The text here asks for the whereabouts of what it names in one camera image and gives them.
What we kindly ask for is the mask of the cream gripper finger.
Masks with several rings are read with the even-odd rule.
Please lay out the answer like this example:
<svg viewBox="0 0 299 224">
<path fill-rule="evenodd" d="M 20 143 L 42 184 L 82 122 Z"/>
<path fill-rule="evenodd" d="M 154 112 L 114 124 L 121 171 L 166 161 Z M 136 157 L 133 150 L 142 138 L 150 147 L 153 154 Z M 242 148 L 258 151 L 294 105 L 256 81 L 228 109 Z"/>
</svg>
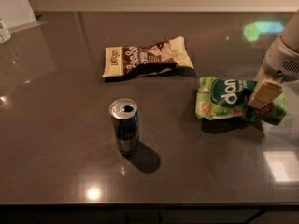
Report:
<svg viewBox="0 0 299 224">
<path fill-rule="evenodd" d="M 254 80 L 259 82 L 259 81 L 263 81 L 264 79 L 267 79 L 267 74 L 264 71 L 264 65 L 262 65 L 258 73 L 256 74 Z"/>
<path fill-rule="evenodd" d="M 255 86 L 253 94 L 248 100 L 248 106 L 261 109 L 272 103 L 284 92 L 281 85 L 270 79 L 259 81 Z"/>
</svg>

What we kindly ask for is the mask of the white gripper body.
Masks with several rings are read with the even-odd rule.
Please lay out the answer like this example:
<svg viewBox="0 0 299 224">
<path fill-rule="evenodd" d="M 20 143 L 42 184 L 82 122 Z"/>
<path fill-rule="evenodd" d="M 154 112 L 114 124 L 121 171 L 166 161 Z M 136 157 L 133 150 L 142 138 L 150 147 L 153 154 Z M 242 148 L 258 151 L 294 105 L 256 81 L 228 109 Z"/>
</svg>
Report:
<svg viewBox="0 0 299 224">
<path fill-rule="evenodd" d="M 287 40 L 279 35 L 271 44 L 263 59 L 265 73 L 283 81 L 299 79 L 299 46 L 298 42 Z"/>
</svg>

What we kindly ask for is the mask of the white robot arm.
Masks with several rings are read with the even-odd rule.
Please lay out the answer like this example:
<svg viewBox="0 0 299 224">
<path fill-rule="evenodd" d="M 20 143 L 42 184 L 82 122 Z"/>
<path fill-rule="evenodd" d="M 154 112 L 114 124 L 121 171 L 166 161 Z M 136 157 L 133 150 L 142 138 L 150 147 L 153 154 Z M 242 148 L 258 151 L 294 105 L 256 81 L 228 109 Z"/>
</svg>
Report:
<svg viewBox="0 0 299 224">
<path fill-rule="evenodd" d="M 248 106 L 262 109 L 284 92 L 283 83 L 291 83 L 298 92 L 299 81 L 299 11 L 277 36 L 264 55 Z"/>
</svg>

